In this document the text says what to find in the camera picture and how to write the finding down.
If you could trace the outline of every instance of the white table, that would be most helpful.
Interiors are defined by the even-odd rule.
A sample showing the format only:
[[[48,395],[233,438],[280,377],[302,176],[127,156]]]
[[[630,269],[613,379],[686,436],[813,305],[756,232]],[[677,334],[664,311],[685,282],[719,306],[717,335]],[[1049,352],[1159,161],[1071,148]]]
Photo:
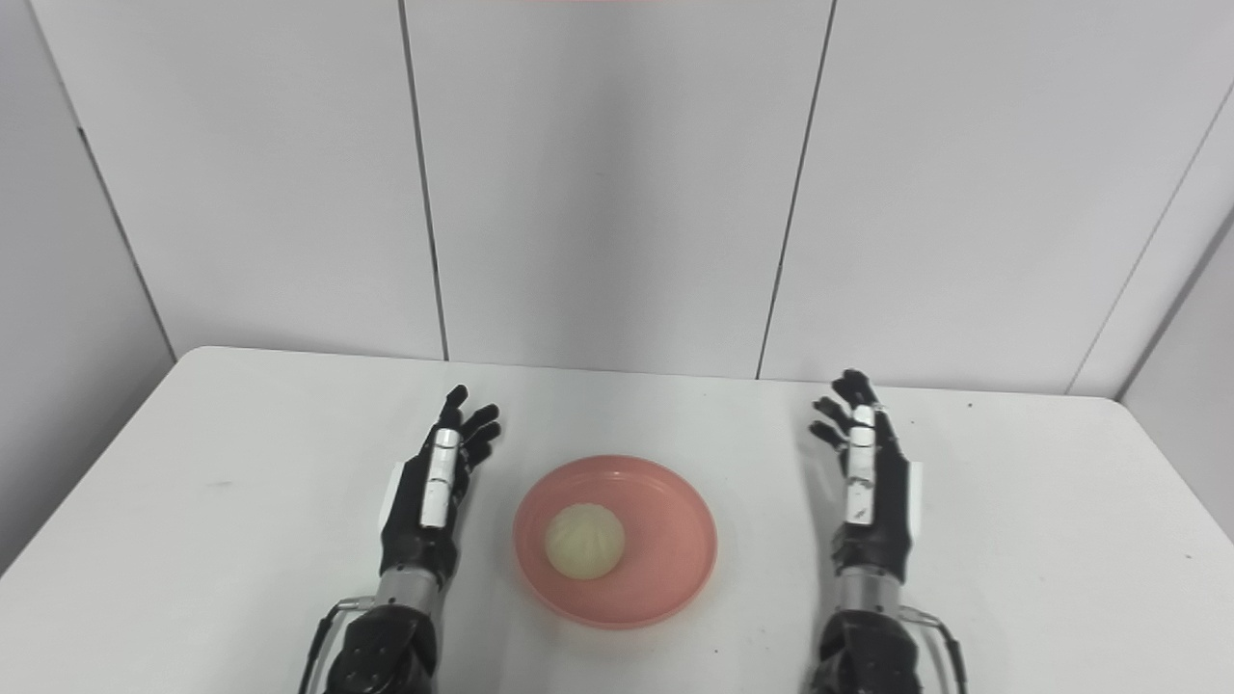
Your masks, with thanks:
[[[0,579],[0,690],[294,692],[316,620],[375,588],[390,467],[455,383],[506,435],[471,487],[444,694],[800,692],[839,519],[819,385],[225,348],[175,367]],[[1234,547],[1122,406],[880,394],[928,466],[907,596],[975,694],[1234,687]],[[563,621],[513,566],[522,495],[603,452],[681,473],[719,532],[703,593],[648,629]]]

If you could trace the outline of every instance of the robotic arm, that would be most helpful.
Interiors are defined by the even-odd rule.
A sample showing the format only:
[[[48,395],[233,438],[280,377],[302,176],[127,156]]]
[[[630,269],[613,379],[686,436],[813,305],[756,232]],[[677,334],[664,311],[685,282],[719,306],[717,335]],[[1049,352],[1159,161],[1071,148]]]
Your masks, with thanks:
[[[960,694],[965,675],[959,643],[935,617],[900,604],[907,575],[909,463],[870,379],[849,369],[814,409],[832,424],[810,431],[839,453],[847,483],[845,517],[832,538],[839,600],[823,627],[812,694],[917,694],[917,645],[901,620],[938,629],[951,656]]]
[[[390,515],[381,529],[375,598],[344,600],[322,620],[300,684],[306,694],[326,633],[342,610],[366,610],[347,627],[343,648],[326,675],[326,694],[431,694],[438,637],[432,615],[458,566],[454,530],[471,472],[501,433],[496,405],[465,421],[468,391],[445,398],[437,424],[404,463]]]

